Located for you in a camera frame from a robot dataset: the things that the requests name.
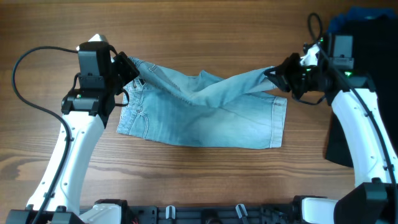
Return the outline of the light blue denim shorts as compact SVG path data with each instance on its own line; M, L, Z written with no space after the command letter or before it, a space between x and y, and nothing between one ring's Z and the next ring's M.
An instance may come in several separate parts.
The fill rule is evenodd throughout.
M126 85L117 132L189 147L281 147L287 99L264 69L227 79L204 70L188 76L138 58L139 76Z

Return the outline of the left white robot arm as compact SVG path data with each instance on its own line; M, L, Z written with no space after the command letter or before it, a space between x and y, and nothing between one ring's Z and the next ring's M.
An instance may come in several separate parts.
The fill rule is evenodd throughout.
M7 223L131 223L125 200L102 199L86 212L80 196L93 150L106 128L115 97L139 71L124 52L96 34L74 51L80 72L62 100L62 126L44 176L23 210L11 210Z

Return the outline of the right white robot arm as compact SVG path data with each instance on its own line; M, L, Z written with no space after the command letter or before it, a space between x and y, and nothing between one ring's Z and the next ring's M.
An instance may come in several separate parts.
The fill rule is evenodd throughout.
M382 122L371 77L354 69L353 37L324 35L264 74L300 100L319 91L343 129L355 188L339 200L304 196L298 218L305 223L397 223L397 155Z

